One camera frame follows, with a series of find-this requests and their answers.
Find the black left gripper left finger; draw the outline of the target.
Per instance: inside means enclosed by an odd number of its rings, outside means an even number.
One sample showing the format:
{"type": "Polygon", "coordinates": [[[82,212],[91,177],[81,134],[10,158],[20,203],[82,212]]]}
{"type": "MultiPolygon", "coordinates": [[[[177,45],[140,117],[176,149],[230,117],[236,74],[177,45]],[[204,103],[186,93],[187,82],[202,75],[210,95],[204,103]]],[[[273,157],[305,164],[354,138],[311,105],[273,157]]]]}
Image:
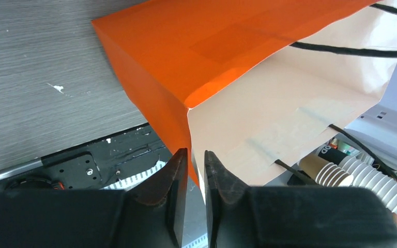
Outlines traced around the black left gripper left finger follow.
{"type": "Polygon", "coordinates": [[[178,149],[155,174],[128,191],[127,247],[181,247],[188,150],[178,149]]]}

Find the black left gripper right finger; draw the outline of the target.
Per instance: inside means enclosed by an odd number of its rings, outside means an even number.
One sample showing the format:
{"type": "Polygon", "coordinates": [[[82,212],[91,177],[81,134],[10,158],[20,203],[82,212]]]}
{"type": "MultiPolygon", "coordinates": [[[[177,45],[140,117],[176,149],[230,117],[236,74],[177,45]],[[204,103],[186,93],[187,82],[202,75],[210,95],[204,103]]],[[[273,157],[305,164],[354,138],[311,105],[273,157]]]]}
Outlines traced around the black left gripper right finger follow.
{"type": "Polygon", "coordinates": [[[206,150],[204,155],[209,247],[252,247],[247,184],[225,168],[214,152],[206,150]]]}

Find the orange paper bag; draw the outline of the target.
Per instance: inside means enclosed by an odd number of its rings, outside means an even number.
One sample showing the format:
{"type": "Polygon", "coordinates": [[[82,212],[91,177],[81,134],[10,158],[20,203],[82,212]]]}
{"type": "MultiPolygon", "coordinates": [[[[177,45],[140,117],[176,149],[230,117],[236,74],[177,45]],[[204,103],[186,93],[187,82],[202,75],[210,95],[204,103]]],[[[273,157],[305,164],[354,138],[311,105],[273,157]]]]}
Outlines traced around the orange paper bag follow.
{"type": "Polygon", "coordinates": [[[264,185],[382,98],[397,58],[294,42],[397,50],[397,15],[373,1],[147,1],[93,20],[127,96],[204,178],[213,151],[264,185]]]}

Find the brown paper cup stack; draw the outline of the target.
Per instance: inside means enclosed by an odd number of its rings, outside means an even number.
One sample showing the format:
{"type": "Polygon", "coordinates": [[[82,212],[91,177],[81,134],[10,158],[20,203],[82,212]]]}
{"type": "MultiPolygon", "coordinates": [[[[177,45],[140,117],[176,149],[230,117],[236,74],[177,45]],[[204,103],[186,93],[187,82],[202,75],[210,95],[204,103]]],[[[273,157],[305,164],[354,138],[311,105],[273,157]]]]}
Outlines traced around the brown paper cup stack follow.
{"type": "Polygon", "coordinates": [[[312,153],[300,160],[299,167],[324,187],[349,187],[354,180],[354,176],[343,168],[312,153]]]}

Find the black paper cup stack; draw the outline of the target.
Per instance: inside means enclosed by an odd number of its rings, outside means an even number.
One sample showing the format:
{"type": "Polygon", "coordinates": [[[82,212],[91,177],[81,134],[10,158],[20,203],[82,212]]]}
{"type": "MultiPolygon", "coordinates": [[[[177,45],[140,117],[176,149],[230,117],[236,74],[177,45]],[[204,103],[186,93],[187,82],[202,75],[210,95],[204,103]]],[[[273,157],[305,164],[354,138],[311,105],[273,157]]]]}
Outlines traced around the black paper cup stack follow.
{"type": "Polygon", "coordinates": [[[315,154],[353,175],[352,186],[371,190],[397,215],[397,180],[330,146],[319,147],[315,154]]]}

